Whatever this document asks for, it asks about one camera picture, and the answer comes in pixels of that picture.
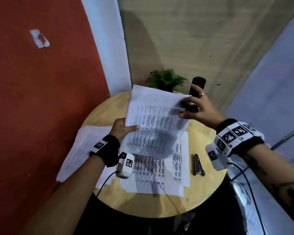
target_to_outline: white wall trim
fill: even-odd
[[[117,0],[81,0],[111,96],[132,89]]]

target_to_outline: person's left arm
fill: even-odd
[[[119,142],[129,132],[140,129],[137,125],[124,126],[124,120],[116,119],[109,133]],[[73,234],[104,167],[100,157],[90,156],[29,220],[22,234]]]

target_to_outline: black pants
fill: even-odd
[[[226,177],[219,188],[196,209],[196,216],[187,234],[246,234],[235,192]],[[103,233],[172,234],[173,217],[148,219],[130,216],[102,203],[94,194],[90,197],[74,234],[96,234],[100,226]]]

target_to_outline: hand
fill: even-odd
[[[205,91],[201,89],[199,86],[192,84],[192,88],[195,89],[199,95],[205,94]],[[214,130],[217,126],[223,122],[226,118],[213,106],[208,96],[203,95],[201,98],[197,97],[187,97],[182,100],[183,102],[193,102],[198,108],[199,112],[191,113],[184,112],[180,113],[179,117],[182,119],[194,119],[202,124],[206,125],[209,128],[213,128]]]
[[[125,118],[116,119],[109,133],[110,135],[113,135],[114,137],[116,137],[120,143],[129,132],[133,132],[140,129],[139,125],[126,127],[124,123],[125,123]]]

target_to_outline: tabletop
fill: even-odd
[[[130,91],[122,92],[96,107],[85,119],[85,125],[112,126],[115,119],[126,116]],[[184,187],[184,197],[142,193],[126,193],[115,177],[105,185],[98,197],[103,203],[120,212],[146,218],[163,218],[185,213],[208,199],[219,187],[226,170],[216,171],[208,158],[205,146],[213,142],[216,131],[191,120],[188,132],[191,188]],[[198,154],[206,175],[193,175],[193,154]]]

